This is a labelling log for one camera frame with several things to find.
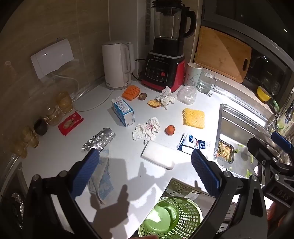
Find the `blue face mask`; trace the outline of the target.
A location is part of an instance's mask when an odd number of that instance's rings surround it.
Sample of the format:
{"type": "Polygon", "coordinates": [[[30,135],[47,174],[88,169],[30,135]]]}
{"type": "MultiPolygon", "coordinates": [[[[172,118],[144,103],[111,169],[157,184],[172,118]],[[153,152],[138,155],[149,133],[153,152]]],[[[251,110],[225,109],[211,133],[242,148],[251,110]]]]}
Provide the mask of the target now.
{"type": "Polygon", "coordinates": [[[89,192],[95,194],[102,205],[106,204],[108,196],[114,189],[109,172],[109,156],[107,148],[100,152],[99,163],[88,182],[89,192]]]}

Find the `silver pill blister pack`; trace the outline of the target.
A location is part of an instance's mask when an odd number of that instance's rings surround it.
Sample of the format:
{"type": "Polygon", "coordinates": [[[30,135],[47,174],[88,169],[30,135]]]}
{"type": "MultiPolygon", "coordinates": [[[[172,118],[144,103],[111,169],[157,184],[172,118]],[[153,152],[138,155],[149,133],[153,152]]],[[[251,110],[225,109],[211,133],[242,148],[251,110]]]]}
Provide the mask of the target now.
{"type": "Polygon", "coordinates": [[[103,128],[98,134],[95,134],[91,139],[83,144],[84,151],[90,151],[92,148],[101,152],[107,144],[109,144],[116,134],[110,128],[103,128]]]}

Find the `red snack wrapper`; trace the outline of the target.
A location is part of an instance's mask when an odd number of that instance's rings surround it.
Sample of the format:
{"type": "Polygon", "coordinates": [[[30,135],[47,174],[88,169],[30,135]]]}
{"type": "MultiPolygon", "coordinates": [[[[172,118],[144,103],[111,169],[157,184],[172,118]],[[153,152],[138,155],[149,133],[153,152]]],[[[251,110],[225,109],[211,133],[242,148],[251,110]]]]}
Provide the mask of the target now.
{"type": "Polygon", "coordinates": [[[63,136],[69,134],[77,125],[79,125],[84,120],[78,112],[74,112],[68,116],[63,122],[58,125],[58,129],[63,136]]]}

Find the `white foam block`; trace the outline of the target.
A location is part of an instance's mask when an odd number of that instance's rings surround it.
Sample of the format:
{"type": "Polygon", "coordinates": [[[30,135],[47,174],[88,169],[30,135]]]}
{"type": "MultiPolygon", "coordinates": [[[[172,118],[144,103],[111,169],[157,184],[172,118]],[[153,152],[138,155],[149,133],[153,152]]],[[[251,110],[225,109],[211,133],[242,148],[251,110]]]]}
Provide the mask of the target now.
{"type": "Polygon", "coordinates": [[[149,141],[145,146],[141,156],[167,170],[172,170],[175,166],[174,150],[155,141],[149,141]]]}

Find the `yellow foam fruit net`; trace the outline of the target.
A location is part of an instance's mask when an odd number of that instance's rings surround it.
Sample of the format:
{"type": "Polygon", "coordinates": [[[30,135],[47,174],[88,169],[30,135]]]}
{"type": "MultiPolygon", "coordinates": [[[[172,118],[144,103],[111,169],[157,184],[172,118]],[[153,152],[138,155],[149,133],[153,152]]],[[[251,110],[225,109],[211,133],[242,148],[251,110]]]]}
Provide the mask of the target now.
{"type": "Polygon", "coordinates": [[[198,129],[203,129],[205,126],[205,114],[200,110],[185,108],[182,111],[183,124],[198,129]]]}

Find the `small orange persimmon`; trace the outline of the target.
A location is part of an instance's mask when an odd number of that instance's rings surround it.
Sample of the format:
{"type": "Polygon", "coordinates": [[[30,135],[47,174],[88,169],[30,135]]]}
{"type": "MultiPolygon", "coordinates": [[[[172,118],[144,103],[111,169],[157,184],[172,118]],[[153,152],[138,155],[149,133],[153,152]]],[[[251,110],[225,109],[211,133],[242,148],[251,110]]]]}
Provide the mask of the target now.
{"type": "Polygon", "coordinates": [[[169,126],[167,126],[167,127],[165,128],[165,133],[166,133],[167,135],[173,135],[174,132],[175,132],[175,127],[174,127],[174,125],[169,125],[169,126]]]}

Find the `blue white milk carton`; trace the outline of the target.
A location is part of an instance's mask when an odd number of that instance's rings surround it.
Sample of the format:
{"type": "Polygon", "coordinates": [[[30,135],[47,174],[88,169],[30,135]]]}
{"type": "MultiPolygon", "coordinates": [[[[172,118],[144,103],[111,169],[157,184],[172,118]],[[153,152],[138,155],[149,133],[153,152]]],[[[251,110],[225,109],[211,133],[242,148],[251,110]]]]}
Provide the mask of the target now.
{"type": "Polygon", "coordinates": [[[123,98],[117,97],[112,99],[111,102],[115,114],[125,127],[135,123],[134,111],[123,98]]]}

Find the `stained tissue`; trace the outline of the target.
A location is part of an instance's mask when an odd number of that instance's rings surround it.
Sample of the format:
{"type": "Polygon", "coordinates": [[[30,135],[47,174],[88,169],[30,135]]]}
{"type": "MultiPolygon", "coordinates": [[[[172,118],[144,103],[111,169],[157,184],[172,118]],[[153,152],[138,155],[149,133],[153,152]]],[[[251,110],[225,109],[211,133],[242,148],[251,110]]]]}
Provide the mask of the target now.
{"type": "Polygon", "coordinates": [[[144,144],[151,141],[160,132],[160,124],[157,117],[150,118],[145,124],[138,124],[132,132],[132,139],[144,140],[144,144]]]}

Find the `white tissue back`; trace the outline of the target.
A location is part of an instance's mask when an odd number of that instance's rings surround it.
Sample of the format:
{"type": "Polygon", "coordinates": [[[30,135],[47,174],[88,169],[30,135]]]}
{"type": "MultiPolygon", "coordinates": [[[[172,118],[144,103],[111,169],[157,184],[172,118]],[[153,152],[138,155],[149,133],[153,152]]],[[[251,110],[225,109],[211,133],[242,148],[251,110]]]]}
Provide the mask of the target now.
{"type": "Polygon", "coordinates": [[[169,104],[174,104],[176,97],[172,95],[170,87],[166,86],[160,95],[155,97],[155,100],[158,101],[165,109],[169,104]]]}

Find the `dish soap bottle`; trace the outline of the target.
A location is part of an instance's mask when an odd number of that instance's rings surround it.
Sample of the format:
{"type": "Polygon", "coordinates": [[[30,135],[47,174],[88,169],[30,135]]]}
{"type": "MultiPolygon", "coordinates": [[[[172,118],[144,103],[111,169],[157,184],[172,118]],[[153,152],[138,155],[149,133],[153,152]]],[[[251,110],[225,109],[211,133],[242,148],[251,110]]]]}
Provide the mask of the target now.
{"type": "Polygon", "coordinates": [[[289,142],[293,143],[293,117],[289,121],[285,115],[283,115],[277,123],[278,133],[286,138],[289,142]]]}

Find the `yellow bowl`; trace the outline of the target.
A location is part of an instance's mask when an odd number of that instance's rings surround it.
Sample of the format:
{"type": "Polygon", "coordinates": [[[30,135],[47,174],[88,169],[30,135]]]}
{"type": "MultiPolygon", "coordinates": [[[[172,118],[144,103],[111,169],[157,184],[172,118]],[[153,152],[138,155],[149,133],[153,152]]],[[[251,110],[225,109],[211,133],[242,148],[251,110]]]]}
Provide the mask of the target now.
{"type": "Polygon", "coordinates": [[[266,103],[271,98],[271,95],[261,86],[258,86],[257,88],[257,95],[259,100],[261,100],[263,103],[266,103]]]}

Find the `dark round lid jar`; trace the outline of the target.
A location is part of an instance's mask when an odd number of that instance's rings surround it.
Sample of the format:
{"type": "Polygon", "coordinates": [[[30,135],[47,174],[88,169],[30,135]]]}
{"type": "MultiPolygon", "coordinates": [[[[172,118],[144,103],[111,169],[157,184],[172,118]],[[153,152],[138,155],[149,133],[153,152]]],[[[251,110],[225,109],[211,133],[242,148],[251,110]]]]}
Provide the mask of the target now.
{"type": "Polygon", "coordinates": [[[47,123],[43,118],[39,118],[33,125],[34,131],[36,134],[43,136],[46,134],[48,127],[47,123]]]}

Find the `amber glass jar back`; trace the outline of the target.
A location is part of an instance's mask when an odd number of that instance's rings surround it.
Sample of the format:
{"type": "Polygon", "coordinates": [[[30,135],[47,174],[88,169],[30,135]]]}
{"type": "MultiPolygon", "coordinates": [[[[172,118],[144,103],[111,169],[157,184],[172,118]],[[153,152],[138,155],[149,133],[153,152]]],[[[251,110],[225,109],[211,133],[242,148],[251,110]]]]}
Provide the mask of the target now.
{"type": "Polygon", "coordinates": [[[56,103],[63,113],[70,113],[73,110],[73,102],[68,92],[61,92],[57,96],[56,103]]]}

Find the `wooden cutting board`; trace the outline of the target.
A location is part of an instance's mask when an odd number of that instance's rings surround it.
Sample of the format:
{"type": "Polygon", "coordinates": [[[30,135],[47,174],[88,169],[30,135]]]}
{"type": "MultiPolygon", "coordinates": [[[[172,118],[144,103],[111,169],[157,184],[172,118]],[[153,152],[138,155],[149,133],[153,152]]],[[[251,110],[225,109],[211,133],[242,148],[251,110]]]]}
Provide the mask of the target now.
{"type": "Polygon", "coordinates": [[[195,63],[243,83],[249,68],[252,48],[234,37],[202,26],[195,63]]]}

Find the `white wall socket cover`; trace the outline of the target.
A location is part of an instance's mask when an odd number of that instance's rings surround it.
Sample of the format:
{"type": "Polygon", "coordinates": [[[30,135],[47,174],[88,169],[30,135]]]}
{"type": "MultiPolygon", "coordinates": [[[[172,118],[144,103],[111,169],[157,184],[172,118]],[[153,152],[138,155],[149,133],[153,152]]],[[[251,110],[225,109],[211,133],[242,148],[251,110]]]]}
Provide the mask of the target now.
{"type": "Polygon", "coordinates": [[[74,59],[68,39],[52,44],[30,57],[39,80],[74,59]]]}

